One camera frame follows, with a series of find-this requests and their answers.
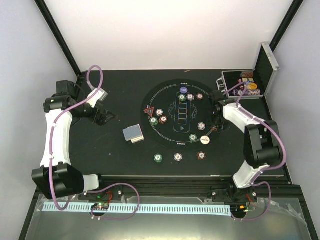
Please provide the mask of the purple blind button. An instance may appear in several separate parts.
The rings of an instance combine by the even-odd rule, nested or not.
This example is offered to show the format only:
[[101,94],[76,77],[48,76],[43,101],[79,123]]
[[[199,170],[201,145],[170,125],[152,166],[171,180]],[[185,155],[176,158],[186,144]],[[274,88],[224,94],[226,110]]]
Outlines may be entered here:
[[181,87],[181,88],[179,89],[179,92],[180,92],[181,94],[187,94],[187,93],[188,93],[188,88],[187,88],[187,87]]

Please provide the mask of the white dealer button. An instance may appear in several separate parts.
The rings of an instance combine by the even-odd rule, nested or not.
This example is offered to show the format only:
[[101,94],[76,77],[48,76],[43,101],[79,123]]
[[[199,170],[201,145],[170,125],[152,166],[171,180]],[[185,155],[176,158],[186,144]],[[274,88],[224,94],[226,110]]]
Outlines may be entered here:
[[207,135],[203,135],[201,138],[200,138],[200,142],[203,144],[203,145],[208,145],[210,143],[210,138],[207,136]]

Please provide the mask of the red poker chip stack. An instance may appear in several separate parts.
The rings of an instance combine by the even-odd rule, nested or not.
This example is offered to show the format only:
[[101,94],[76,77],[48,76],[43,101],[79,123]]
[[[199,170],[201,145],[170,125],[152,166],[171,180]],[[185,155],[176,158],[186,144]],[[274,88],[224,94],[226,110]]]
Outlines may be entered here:
[[206,153],[203,151],[200,151],[196,154],[196,156],[199,160],[204,160],[206,158]]

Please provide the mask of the green poker chip stack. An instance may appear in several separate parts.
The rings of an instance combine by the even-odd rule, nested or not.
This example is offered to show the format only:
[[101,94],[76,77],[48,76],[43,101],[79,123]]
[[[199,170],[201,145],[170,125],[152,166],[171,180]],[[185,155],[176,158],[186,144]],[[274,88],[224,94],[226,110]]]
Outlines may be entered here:
[[157,153],[154,155],[153,159],[156,163],[161,163],[163,161],[163,156],[160,153]]

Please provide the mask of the blue poker chip stack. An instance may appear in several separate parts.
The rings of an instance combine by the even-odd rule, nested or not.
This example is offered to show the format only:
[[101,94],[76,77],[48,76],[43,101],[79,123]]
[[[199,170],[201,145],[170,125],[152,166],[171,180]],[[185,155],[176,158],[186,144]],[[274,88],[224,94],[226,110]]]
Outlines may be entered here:
[[174,160],[180,162],[183,159],[183,156],[180,153],[174,155]]

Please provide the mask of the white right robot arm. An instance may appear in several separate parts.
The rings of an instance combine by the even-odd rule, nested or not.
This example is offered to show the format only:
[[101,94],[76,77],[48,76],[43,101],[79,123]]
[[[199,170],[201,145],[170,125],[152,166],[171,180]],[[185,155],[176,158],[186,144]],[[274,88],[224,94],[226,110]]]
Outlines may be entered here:
[[224,129],[224,123],[230,122],[244,134],[244,162],[226,189],[228,198],[239,202],[263,172],[284,166],[287,159],[285,146],[275,121],[256,117],[244,109],[238,100],[228,99],[220,90],[212,91],[209,98],[213,107],[211,128],[219,133]]

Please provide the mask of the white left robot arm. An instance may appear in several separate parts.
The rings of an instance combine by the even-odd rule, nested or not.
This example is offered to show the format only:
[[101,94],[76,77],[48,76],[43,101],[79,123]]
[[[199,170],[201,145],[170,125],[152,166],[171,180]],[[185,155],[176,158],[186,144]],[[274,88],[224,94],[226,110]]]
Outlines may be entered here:
[[97,174],[84,175],[75,169],[70,160],[70,129],[74,118],[88,118],[94,124],[103,126],[116,116],[106,110],[101,100],[95,106],[89,103],[79,105],[67,94],[55,94],[43,104],[47,122],[44,155],[38,169],[31,178],[44,196],[51,200],[75,194],[89,193],[97,200],[108,192],[106,185],[99,182]]

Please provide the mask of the purple chips row in case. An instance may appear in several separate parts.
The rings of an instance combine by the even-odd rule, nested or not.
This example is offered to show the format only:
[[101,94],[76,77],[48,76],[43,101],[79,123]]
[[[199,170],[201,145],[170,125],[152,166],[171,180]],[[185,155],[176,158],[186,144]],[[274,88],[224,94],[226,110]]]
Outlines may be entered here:
[[247,89],[245,93],[243,93],[244,90],[241,89],[235,89],[232,91],[232,94],[234,96],[240,96],[243,94],[244,96],[259,96],[261,95],[261,90],[260,89]]

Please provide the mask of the aluminium poker case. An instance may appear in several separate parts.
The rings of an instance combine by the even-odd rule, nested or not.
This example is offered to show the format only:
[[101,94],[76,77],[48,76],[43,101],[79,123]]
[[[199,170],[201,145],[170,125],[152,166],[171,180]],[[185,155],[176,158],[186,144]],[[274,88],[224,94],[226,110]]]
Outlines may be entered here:
[[254,69],[224,70],[217,88],[230,99],[258,99],[271,92],[280,66],[268,42],[262,42]]

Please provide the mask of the card boxes in case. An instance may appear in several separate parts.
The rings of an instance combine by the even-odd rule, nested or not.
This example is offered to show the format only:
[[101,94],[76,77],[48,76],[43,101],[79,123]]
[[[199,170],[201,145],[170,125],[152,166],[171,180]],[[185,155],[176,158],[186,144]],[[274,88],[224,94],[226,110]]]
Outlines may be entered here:
[[252,77],[249,77],[249,78],[243,77],[242,81],[245,83],[245,85],[247,86],[247,88],[249,90],[257,90],[258,89],[258,85],[255,83],[255,81]]

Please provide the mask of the brown chips row in case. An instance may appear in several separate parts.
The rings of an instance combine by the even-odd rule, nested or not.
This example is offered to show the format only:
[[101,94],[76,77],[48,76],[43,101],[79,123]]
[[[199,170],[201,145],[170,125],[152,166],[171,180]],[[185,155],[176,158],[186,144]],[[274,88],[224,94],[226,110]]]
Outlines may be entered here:
[[253,71],[242,71],[240,74],[241,78],[253,78],[254,72]]

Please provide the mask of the red triangle marker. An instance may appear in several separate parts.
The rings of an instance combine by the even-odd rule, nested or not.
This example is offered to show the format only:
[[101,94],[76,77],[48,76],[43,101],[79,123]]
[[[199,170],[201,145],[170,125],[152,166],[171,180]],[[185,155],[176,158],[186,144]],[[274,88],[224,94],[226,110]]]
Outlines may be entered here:
[[153,117],[154,111],[155,111],[154,107],[149,107],[143,110],[143,112],[151,118]]

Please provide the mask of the round black poker mat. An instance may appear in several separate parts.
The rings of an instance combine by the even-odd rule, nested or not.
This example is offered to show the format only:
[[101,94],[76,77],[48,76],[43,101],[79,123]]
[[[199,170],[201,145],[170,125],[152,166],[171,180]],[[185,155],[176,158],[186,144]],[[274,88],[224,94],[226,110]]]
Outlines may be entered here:
[[[186,87],[188,93],[181,94],[180,88]],[[212,106],[209,94],[212,88],[204,83],[188,80],[173,79],[158,84],[152,88],[142,102],[141,128],[145,134],[159,145],[175,151],[198,151],[206,147],[200,138],[208,136],[210,143],[220,137],[220,133],[211,129]],[[179,101],[179,95],[193,94],[194,100]],[[203,94],[203,99],[198,100],[197,94]],[[144,113],[147,108],[154,107],[153,117],[157,118],[158,125],[150,124],[150,116]],[[161,124],[161,116],[156,115],[156,110],[162,109],[168,121]],[[205,130],[198,129],[198,123],[205,123]],[[189,136],[197,135],[197,140],[190,142]]]

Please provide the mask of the black left motor block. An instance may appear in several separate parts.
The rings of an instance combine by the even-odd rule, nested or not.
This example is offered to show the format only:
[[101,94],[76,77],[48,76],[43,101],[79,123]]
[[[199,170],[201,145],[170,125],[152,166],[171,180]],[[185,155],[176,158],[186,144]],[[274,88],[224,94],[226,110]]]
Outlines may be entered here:
[[76,87],[72,81],[61,80],[56,82],[56,94],[57,95],[68,95],[72,99],[76,99]]

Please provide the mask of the black aluminium rail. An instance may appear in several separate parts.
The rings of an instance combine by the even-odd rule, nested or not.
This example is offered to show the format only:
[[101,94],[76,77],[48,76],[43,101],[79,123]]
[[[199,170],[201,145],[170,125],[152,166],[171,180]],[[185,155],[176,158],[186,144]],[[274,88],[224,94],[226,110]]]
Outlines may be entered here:
[[253,201],[257,198],[293,198],[305,201],[299,185],[287,181],[286,177],[258,177],[254,182],[260,186],[251,186],[238,190],[232,177],[215,176],[100,176],[99,189],[103,192],[111,187],[113,196],[134,196],[136,192],[142,197],[199,197],[209,198],[219,203],[240,205],[247,202],[249,195]]

